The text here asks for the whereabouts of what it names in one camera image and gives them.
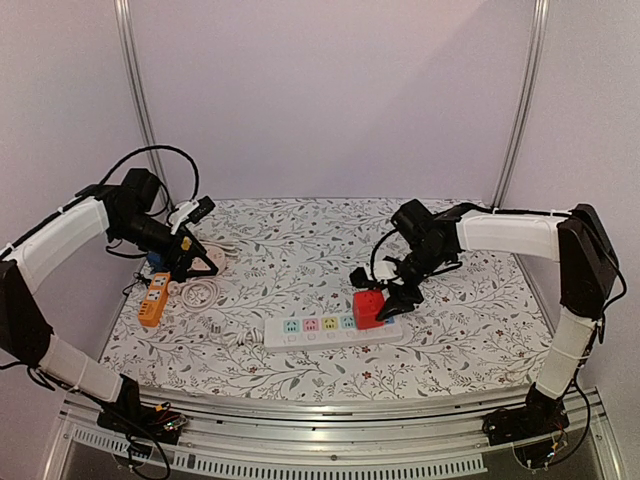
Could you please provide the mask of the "red cube socket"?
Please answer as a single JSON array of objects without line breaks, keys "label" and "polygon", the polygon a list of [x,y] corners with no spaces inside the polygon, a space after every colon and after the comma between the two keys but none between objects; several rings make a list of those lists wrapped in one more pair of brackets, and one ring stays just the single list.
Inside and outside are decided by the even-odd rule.
[{"label": "red cube socket", "polygon": [[353,295],[353,316],[358,330],[370,330],[384,325],[378,314],[385,298],[380,290],[359,291]]}]

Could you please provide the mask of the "blue cube socket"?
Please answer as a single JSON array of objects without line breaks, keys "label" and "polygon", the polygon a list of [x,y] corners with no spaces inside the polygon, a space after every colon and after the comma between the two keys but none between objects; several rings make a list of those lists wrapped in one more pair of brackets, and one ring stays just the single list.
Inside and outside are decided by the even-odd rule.
[{"label": "blue cube socket", "polygon": [[155,252],[149,252],[146,255],[147,263],[149,264],[152,271],[159,271],[163,265],[161,256]]}]

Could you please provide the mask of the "white multicolour power strip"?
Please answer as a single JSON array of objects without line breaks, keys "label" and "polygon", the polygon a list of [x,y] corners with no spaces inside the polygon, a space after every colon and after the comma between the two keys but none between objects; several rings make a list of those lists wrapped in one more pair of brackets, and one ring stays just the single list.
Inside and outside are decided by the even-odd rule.
[{"label": "white multicolour power strip", "polygon": [[356,327],[347,313],[270,318],[264,322],[263,346],[269,353],[324,351],[396,342],[402,327],[393,318],[367,330]]}]

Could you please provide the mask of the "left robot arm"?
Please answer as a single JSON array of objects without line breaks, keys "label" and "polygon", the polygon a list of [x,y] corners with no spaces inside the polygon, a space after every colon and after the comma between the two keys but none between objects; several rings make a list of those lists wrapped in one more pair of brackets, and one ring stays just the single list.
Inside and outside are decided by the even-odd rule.
[{"label": "left robot arm", "polygon": [[57,267],[100,235],[158,255],[176,282],[198,277],[192,267],[196,259],[206,265],[205,275],[217,274],[217,265],[188,228],[209,214],[214,202],[207,196],[186,201],[164,224],[150,214],[159,189],[159,178],[142,168],[130,170],[119,185],[90,185],[1,254],[2,350],[76,391],[111,403],[111,419],[128,434],[148,426],[146,408],[120,396],[122,376],[55,335],[34,295]]}]

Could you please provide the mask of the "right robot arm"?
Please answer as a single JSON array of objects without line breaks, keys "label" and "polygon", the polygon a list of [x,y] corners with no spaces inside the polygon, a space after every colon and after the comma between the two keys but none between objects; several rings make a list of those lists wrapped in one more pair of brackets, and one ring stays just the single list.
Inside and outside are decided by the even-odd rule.
[{"label": "right robot arm", "polygon": [[456,269],[463,252],[503,252],[558,264],[560,319],[532,387],[541,397],[523,407],[516,421],[524,435],[539,435],[556,417],[550,400],[564,396],[594,343],[604,340],[606,311],[616,300],[611,292],[624,280],[594,207],[544,212],[460,203],[432,213],[414,199],[394,213],[391,224],[407,243],[407,256],[370,259],[350,275],[356,288],[387,291],[378,320],[413,311],[424,300],[421,283]]}]

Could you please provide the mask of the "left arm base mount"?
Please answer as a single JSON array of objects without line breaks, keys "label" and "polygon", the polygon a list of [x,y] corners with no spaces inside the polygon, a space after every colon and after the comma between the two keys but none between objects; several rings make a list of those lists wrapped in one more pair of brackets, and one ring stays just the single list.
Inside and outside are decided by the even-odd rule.
[{"label": "left arm base mount", "polygon": [[169,404],[149,407],[138,400],[106,403],[99,400],[101,412],[97,425],[101,428],[132,437],[176,445],[188,418],[172,410]]}]

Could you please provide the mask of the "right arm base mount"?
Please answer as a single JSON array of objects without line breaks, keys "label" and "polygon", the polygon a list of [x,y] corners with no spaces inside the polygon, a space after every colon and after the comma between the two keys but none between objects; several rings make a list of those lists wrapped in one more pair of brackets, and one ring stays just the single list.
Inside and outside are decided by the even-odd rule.
[{"label": "right arm base mount", "polygon": [[516,460],[528,470],[547,469],[568,445],[564,403],[547,408],[499,408],[483,417],[482,432],[491,446],[512,444]]}]

